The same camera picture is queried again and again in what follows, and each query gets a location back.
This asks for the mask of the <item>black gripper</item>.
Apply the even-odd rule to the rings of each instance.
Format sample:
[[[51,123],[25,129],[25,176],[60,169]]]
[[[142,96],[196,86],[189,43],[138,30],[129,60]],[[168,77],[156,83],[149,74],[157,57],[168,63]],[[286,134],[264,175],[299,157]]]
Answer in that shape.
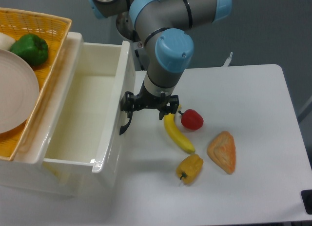
[[[162,120],[168,114],[175,114],[178,107],[178,95],[155,96],[145,86],[141,86],[138,95],[126,91],[120,102],[120,110],[127,114],[127,118],[129,119],[128,124],[131,123],[133,112],[142,109],[157,109],[159,110],[159,119]]]

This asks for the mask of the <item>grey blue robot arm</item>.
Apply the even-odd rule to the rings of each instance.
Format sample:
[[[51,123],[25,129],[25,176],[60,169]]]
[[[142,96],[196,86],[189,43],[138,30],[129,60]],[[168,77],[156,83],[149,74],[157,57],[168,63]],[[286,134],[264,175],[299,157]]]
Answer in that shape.
[[[149,57],[138,94],[126,92],[120,109],[129,119],[135,111],[156,109],[159,118],[175,113],[174,88],[189,66],[194,43],[187,31],[226,18],[232,0],[89,0],[98,17],[128,13]]]

